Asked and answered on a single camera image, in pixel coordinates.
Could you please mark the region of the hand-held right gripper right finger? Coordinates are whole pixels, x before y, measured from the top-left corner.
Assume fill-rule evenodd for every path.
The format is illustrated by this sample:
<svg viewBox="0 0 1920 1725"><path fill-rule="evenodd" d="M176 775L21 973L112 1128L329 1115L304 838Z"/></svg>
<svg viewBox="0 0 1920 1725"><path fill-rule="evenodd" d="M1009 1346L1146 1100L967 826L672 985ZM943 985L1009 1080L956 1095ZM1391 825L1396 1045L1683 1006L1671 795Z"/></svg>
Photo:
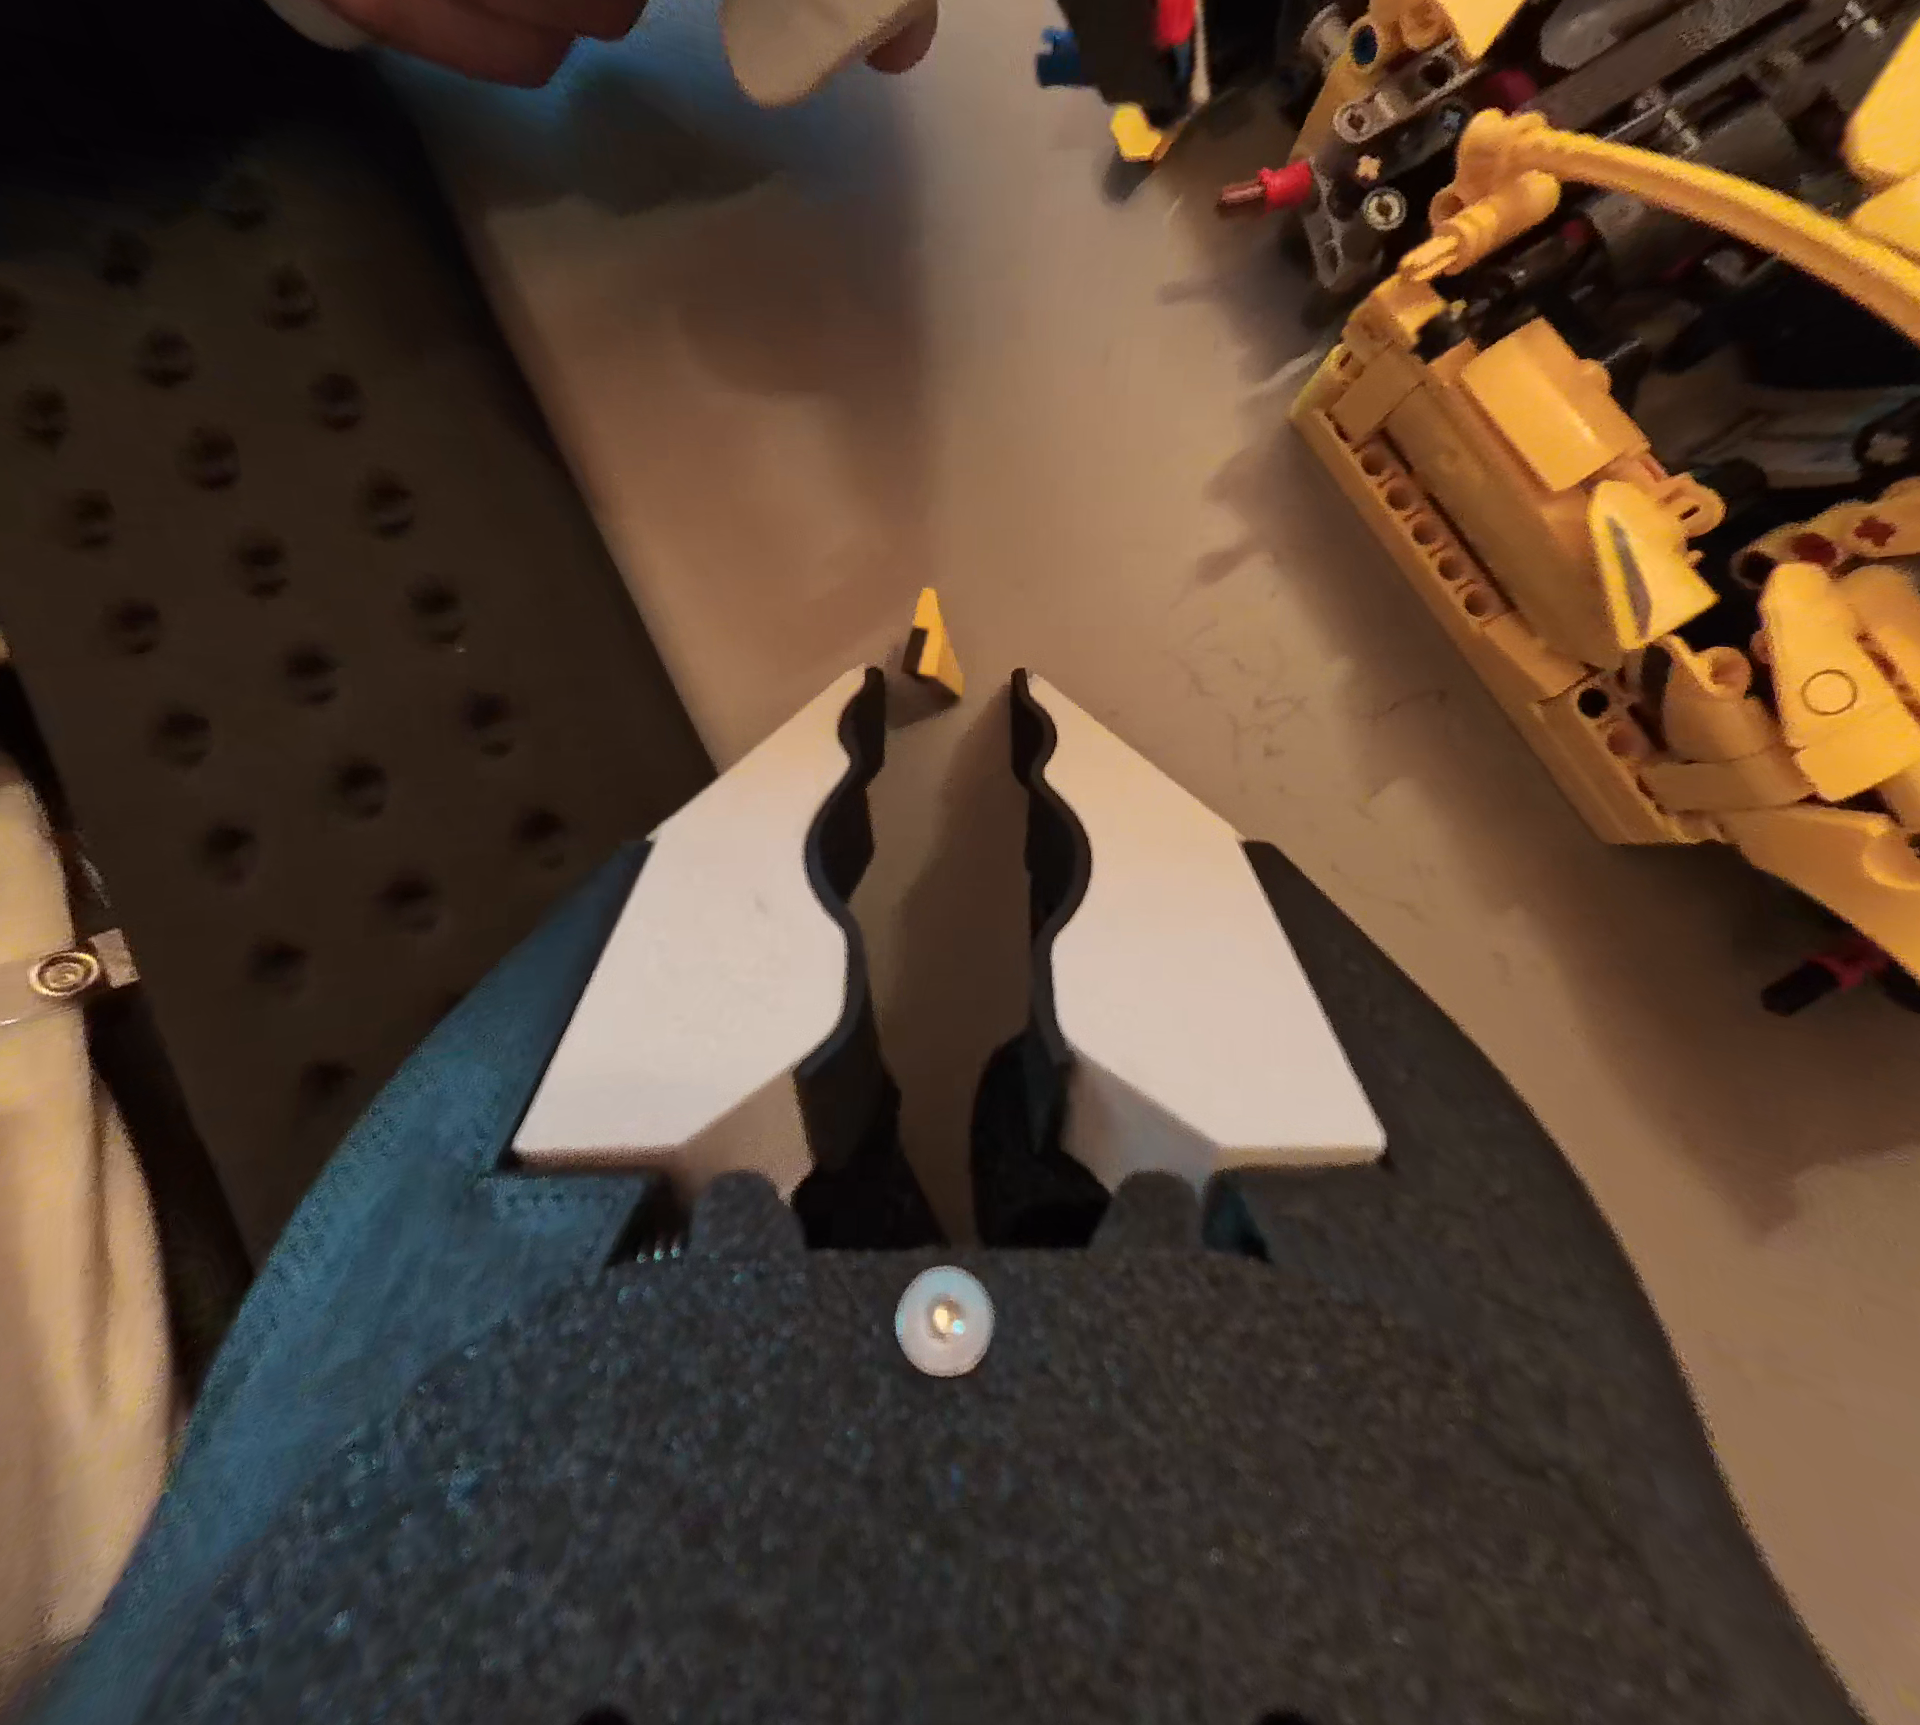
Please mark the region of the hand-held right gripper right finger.
<svg viewBox="0 0 1920 1725"><path fill-rule="evenodd" d="M974 1093L974 1198L1380 1163L1380 1115L1253 844L1035 672L1006 704L1028 991Z"/></svg>

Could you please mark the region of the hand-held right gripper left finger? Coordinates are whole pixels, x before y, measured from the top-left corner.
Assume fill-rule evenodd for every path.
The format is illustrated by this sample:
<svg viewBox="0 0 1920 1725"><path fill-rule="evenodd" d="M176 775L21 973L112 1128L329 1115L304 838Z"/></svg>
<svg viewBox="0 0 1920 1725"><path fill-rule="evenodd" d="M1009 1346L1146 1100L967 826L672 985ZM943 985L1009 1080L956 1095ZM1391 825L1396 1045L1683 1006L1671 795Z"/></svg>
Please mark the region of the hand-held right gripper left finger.
<svg viewBox="0 0 1920 1725"><path fill-rule="evenodd" d="M515 1164L652 1173L691 1200L854 1163L891 1093L851 915L884 685L851 667L646 836Z"/></svg>

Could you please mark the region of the black brick assembly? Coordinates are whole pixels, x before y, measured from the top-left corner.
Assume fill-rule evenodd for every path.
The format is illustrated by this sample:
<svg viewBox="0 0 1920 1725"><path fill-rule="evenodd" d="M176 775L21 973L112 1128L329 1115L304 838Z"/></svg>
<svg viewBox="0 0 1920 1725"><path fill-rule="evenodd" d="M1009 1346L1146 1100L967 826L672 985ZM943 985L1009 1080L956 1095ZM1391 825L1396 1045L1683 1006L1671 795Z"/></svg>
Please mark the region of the black brick assembly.
<svg viewBox="0 0 1920 1725"><path fill-rule="evenodd" d="M1035 52L1041 86L1085 88L1110 110L1115 155L1155 166L1210 91L1204 0L1054 0Z"/></svg>

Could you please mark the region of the small yellow brick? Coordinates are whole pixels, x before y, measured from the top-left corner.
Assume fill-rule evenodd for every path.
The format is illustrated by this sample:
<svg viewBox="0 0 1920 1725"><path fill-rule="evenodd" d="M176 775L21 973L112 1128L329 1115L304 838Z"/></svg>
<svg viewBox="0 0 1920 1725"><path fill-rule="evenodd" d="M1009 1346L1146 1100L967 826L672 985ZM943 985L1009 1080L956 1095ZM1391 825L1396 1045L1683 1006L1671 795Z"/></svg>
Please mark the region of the small yellow brick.
<svg viewBox="0 0 1920 1725"><path fill-rule="evenodd" d="M899 674L940 704L958 704L965 696L964 667L935 587L917 592L899 652Z"/></svg>

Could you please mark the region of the yellow toy brick car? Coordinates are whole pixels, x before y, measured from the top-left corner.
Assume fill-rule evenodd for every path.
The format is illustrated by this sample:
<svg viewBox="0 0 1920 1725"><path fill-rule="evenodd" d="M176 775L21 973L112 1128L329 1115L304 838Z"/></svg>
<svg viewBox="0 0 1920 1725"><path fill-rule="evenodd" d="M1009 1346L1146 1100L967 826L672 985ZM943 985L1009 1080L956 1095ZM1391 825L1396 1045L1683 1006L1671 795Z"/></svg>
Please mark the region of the yellow toy brick car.
<svg viewBox="0 0 1920 1725"><path fill-rule="evenodd" d="M1204 0L1292 126L1292 405L1605 843L1807 905L1915 1009L1917 0Z"/></svg>

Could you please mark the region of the grey desk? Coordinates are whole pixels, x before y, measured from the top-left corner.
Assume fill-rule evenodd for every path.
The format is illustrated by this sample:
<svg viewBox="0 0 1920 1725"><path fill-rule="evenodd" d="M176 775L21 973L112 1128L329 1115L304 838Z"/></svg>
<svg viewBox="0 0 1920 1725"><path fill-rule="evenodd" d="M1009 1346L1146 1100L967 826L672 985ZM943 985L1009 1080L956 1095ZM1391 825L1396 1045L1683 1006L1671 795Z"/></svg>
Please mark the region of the grey desk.
<svg viewBox="0 0 1920 1725"><path fill-rule="evenodd" d="M1720 849L1608 849L1285 411L1318 341L1211 215L1245 120L1112 189L1039 90L1046 0L758 110L715 0L537 90L381 70L715 764L934 587L967 693L875 778L855 894L914 1168L972 1228L967 1116L1026 1015L1026 667L1283 849L1526 1097L1631 1254L1718 1455L1860 1708L1915 1721L1915 1019L1773 1019L1809 939Z"/></svg>

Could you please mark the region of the dark perforated chair seat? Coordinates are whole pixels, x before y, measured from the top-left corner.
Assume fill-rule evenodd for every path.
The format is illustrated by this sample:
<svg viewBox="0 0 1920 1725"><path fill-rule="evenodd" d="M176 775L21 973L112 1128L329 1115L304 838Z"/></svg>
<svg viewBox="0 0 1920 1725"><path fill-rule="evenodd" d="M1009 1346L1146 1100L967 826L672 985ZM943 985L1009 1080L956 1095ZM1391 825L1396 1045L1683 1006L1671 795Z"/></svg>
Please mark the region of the dark perforated chair seat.
<svg viewBox="0 0 1920 1725"><path fill-rule="evenodd" d="M381 100L4 180L4 638L251 1259L708 749Z"/></svg>

